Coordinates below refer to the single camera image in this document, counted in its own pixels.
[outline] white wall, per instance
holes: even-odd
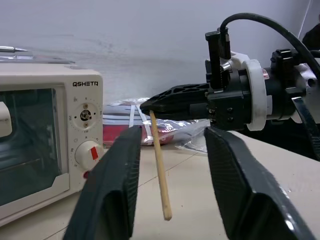
[[[93,68],[104,101],[152,96],[205,82],[205,33],[240,12],[268,16],[298,34],[306,0],[10,0],[0,8],[0,45],[24,47]],[[270,65],[288,43],[259,23],[229,25],[233,51]]]

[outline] cream toaster oven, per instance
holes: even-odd
[[[0,60],[0,226],[82,189],[103,154],[102,105],[93,70]]]

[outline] oven glass door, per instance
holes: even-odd
[[[53,88],[0,92],[12,133],[0,137],[0,206],[50,188],[64,173]]]

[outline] red and white package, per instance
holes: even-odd
[[[111,146],[120,133],[132,126],[142,127],[142,145],[152,145],[154,138],[150,117],[143,114],[140,105],[148,98],[126,99],[103,106],[103,144]],[[190,138],[200,127],[201,120],[173,121],[157,119],[162,145]]]

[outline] wooden stick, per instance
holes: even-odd
[[[151,126],[153,132],[153,144],[155,151],[156,168],[158,171],[162,211],[164,220],[170,221],[172,218],[171,206],[169,201],[168,186],[166,181],[166,171],[164,166],[164,158],[162,156],[162,151],[160,147],[157,120],[153,111],[150,111]]]

